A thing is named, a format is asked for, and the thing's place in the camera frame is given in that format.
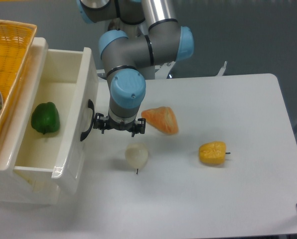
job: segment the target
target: white table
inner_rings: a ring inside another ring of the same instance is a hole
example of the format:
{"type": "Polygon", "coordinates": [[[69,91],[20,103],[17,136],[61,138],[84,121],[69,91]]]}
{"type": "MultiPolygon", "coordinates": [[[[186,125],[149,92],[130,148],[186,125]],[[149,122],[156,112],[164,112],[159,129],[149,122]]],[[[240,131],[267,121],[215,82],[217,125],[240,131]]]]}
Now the white table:
{"type": "MultiPolygon", "coordinates": [[[[100,82],[96,111],[109,92],[100,82]]],[[[78,192],[55,206],[0,202],[0,238],[167,239],[297,233],[297,145],[275,76],[147,81],[140,108],[170,106],[179,134],[147,125],[131,138],[92,130],[78,192]],[[198,160],[200,145],[227,144],[224,165],[198,160]],[[130,142],[149,148],[136,175],[130,142]]]]}

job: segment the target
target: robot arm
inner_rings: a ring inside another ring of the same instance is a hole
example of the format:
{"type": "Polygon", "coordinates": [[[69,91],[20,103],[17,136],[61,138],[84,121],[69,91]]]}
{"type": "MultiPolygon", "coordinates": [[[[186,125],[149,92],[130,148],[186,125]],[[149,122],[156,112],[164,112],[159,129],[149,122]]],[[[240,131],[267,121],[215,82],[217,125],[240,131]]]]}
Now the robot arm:
{"type": "Polygon", "coordinates": [[[194,42],[188,27],[180,27],[170,0],[79,0],[85,18],[119,17],[127,24],[146,20],[148,34],[129,38],[120,30],[103,34],[99,50],[110,89],[108,116],[97,113],[93,128],[145,132],[145,119],[136,120],[146,82],[138,69],[186,59],[194,42]]]}

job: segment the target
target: drawer handle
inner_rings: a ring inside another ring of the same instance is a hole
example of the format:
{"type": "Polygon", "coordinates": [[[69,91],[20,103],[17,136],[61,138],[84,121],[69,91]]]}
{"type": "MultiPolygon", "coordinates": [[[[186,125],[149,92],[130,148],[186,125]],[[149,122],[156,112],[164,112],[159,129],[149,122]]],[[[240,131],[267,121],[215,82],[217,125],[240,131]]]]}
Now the drawer handle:
{"type": "Polygon", "coordinates": [[[91,123],[90,123],[90,127],[88,128],[87,131],[82,132],[81,136],[80,136],[80,141],[83,141],[86,139],[86,137],[89,135],[89,133],[91,132],[92,126],[93,126],[93,121],[94,121],[94,104],[92,102],[92,100],[88,100],[88,108],[90,108],[92,110],[92,118],[91,118],[91,123]]]}

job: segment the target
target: white onion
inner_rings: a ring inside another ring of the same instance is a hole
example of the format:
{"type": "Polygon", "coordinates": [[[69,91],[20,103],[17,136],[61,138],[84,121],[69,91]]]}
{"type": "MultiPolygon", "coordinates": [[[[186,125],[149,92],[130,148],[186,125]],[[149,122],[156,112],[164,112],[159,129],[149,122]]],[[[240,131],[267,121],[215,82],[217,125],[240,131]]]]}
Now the white onion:
{"type": "Polygon", "coordinates": [[[125,159],[134,169],[144,168],[148,157],[149,151],[144,143],[131,143],[125,150],[125,159]]]}

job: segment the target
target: white drawer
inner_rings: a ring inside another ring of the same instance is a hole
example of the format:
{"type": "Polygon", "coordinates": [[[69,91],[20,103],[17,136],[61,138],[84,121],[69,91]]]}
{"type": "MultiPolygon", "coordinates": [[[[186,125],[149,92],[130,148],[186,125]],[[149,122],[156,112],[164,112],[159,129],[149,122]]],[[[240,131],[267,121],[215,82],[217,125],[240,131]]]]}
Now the white drawer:
{"type": "MultiPolygon", "coordinates": [[[[43,38],[35,38],[34,43],[37,41],[47,45],[43,38]]],[[[95,103],[98,78],[89,48],[83,52],[49,49],[43,58],[41,77],[28,80],[23,90],[27,85],[30,87],[20,93],[18,100],[30,99],[32,91],[36,94],[31,96],[30,103],[15,108],[10,119],[5,136],[8,145],[2,145],[0,153],[0,181],[7,182],[7,175],[27,192],[42,193],[48,198],[58,195],[60,189],[67,194],[77,189],[84,162],[84,141],[80,141],[80,135],[90,126],[92,111],[88,100],[95,103]],[[31,127],[30,120],[36,106],[46,102],[55,103],[60,130],[43,135],[31,127]],[[12,125],[13,121],[18,123],[18,129],[12,125]]]]}

